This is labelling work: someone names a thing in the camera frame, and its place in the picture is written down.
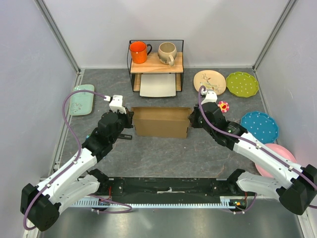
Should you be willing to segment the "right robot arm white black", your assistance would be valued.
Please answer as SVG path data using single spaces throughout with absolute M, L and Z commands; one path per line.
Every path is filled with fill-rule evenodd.
M 271 175 L 268 178 L 236 169 L 226 186 L 230 194 L 245 191 L 269 196 L 296 215 L 312 206 L 317 195 L 316 167 L 293 163 L 269 149 L 244 127 L 226 120 L 214 102 L 198 102 L 189 119 L 193 128 L 204 129 L 219 145 L 250 159 Z

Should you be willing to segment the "brown cardboard box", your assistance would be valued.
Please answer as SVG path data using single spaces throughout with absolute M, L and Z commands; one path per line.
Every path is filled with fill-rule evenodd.
M 138 136 L 187 138 L 192 109 L 188 107 L 132 107 Z

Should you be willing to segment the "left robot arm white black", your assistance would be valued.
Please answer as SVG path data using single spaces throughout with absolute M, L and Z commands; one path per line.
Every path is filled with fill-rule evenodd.
M 61 213 L 81 198 L 92 193 L 107 193 L 108 177 L 99 170 L 93 170 L 81 181 L 78 178 L 113 149 L 125 128 L 133 127 L 133 115 L 126 107 L 104 113 L 97 127 L 67 163 L 36 186 L 29 183 L 22 189 L 20 211 L 24 215 L 24 229 L 31 230 L 27 226 L 30 221 L 34 228 L 46 231 Z

